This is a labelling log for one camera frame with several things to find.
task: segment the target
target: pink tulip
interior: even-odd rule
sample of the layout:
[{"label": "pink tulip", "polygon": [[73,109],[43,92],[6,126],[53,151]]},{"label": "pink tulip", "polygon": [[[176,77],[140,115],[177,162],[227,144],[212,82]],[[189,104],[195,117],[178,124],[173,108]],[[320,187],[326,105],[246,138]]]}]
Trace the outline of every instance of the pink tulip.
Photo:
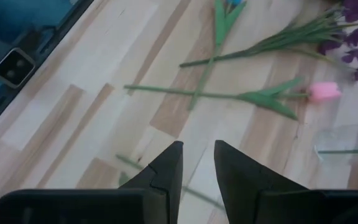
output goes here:
[{"label": "pink tulip", "polygon": [[310,86],[309,91],[309,100],[315,103],[329,101],[342,95],[334,82],[315,83]]}]

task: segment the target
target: clear glass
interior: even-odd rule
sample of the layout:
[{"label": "clear glass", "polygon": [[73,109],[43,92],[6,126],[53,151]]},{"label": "clear glass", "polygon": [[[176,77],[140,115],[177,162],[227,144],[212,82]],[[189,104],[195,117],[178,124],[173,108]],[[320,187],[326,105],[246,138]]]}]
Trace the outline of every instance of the clear glass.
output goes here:
[{"label": "clear glass", "polygon": [[323,162],[358,164],[358,124],[318,132],[314,150]]}]

